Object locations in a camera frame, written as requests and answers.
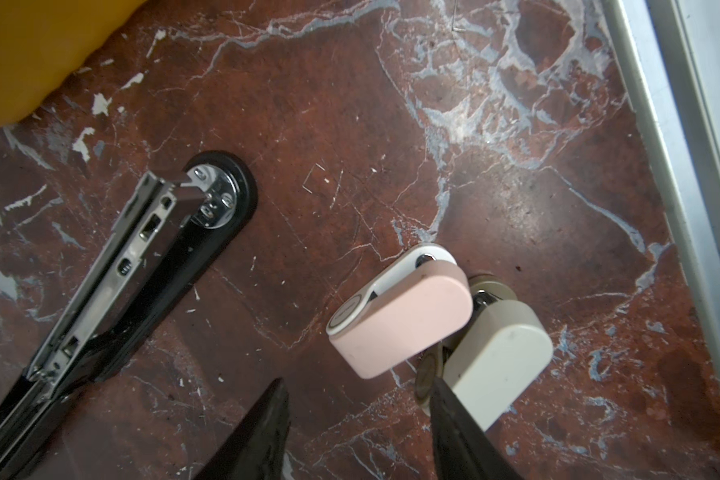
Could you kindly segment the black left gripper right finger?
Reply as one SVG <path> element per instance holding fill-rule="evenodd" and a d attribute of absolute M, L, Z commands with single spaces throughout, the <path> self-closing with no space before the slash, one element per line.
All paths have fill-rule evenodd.
<path fill-rule="evenodd" d="M 441 378 L 429 407 L 438 479 L 522 479 Z"/>

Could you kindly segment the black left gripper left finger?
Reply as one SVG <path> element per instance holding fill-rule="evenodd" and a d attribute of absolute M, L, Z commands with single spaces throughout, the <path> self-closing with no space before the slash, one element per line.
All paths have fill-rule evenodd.
<path fill-rule="evenodd" d="M 289 429 L 288 390 L 276 378 L 195 479 L 281 479 Z"/>

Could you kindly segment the beige mini stapler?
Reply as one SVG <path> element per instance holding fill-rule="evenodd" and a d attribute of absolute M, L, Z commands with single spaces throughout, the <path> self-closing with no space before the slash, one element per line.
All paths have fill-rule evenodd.
<path fill-rule="evenodd" d="M 534 310 L 497 277 L 475 276 L 469 288 L 469 322 L 423 353 L 414 396 L 429 414 L 441 378 L 486 431 L 548 366 L 553 343 Z"/>

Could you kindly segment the black metal stapler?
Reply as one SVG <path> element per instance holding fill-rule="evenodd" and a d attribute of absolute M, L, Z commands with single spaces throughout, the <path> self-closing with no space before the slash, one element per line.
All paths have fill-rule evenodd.
<path fill-rule="evenodd" d="M 78 396 L 114 376 L 251 219 L 257 187 L 226 151 L 148 171 L 0 404 L 0 479 L 23 479 Z"/>

